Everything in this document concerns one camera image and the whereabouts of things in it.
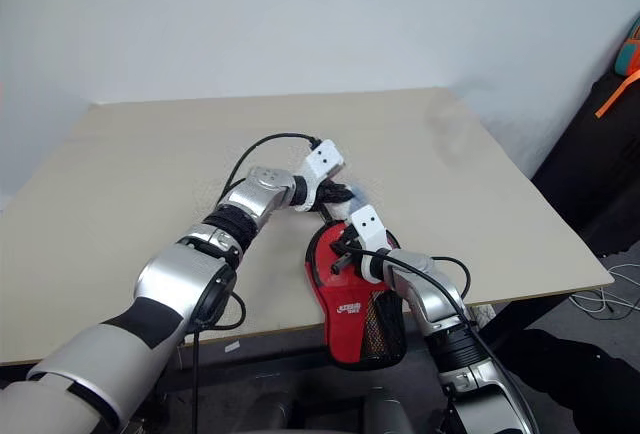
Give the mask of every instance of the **small white label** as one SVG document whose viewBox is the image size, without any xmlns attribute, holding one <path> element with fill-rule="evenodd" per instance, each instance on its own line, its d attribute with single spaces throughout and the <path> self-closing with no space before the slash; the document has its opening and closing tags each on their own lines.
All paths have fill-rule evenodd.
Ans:
<svg viewBox="0 0 640 434">
<path fill-rule="evenodd" d="M 361 307 L 362 304 L 360 304 L 359 302 L 354 302 L 353 304 L 343 304 L 342 306 L 338 307 L 337 311 L 338 314 L 342 314 L 343 312 L 346 312 L 347 314 L 357 314 L 360 312 Z"/>
<path fill-rule="evenodd" d="M 235 351 L 236 349 L 240 348 L 240 341 L 236 341 L 236 342 L 232 342 L 231 344 L 227 344 L 226 346 L 224 346 L 224 352 L 231 352 L 231 351 Z"/>
</svg>

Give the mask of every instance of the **table leg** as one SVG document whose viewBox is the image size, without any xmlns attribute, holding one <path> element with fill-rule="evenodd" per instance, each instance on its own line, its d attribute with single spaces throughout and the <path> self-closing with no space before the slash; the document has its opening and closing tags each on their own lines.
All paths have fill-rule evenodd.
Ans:
<svg viewBox="0 0 640 434">
<path fill-rule="evenodd" d="M 486 326 L 480 329 L 480 335 L 491 347 L 497 349 L 509 336 L 533 324 L 569 295 L 556 294 L 554 296 L 512 301 Z"/>
</svg>

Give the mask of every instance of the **black mesh pocket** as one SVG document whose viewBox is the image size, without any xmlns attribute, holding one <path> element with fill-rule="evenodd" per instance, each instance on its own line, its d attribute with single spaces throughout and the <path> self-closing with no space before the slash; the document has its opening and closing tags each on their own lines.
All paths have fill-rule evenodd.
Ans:
<svg viewBox="0 0 640 434">
<path fill-rule="evenodd" d="M 400 362 L 406 352 L 402 299 L 393 291 L 371 293 L 360 362 L 343 367 L 357 370 L 381 369 Z"/>
</svg>

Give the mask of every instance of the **table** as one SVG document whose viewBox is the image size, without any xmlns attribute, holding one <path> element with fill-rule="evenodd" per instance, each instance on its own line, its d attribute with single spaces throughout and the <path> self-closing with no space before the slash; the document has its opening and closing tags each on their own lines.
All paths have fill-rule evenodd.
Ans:
<svg viewBox="0 0 640 434">
<path fill-rule="evenodd" d="M 469 266 L 471 304 L 612 281 L 446 89 L 93 106 L 0 219 L 0 362 L 39 359 L 125 310 L 147 260 L 208 214 L 248 145 L 281 131 L 333 139 L 339 179 L 367 191 L 403 247 Z M 295 169 L 307 152 L 275 141 L 247 166 Z M 313 213 L 274 214 L 238 270 L 247 322 L 209 335 L 321 323 L 303 269 L 319 227 Z"/>
</svg>

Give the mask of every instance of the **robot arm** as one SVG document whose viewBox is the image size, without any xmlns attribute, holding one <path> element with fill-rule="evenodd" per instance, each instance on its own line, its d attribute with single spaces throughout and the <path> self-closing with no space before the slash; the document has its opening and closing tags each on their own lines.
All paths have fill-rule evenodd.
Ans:
<svg viewBox="0 0 640 434">
<path fill-rule="evenodd" d="M 271 213 L 310 210 L 320 183 L 343 164 L 326 140 L 295 175 L 252 169 L 202 223 L 149 261 L 127 311 L 80 332 L 33 367 L 28 381 L 0 391 L 3 432 L 86 434 L 101 419 L 123 428 L 185 335 L 220 318 L 235 269 Z"/>
<path fill-rule="evenodd" d="M 473 335 L 473 328 L 461 319 L 461 315 L 468 318 L 467 310 L 448 276 L 439 272 L 425 254 L 391 249 L 387 231 L 371 205 L 353 212 L 347 224 L 345 239 L 335 249 L 339 251 L 340 244 L 346 243 L 382 254 L 384 259 L 362 255 L 362 277 L 370 282 L 384 281 L 406 300 L 425 338 L 449 399 L 443 432 L 532 434 L 523 400 Z M 414 270 L 438 282 L 448 297 Z"/>
</svg>

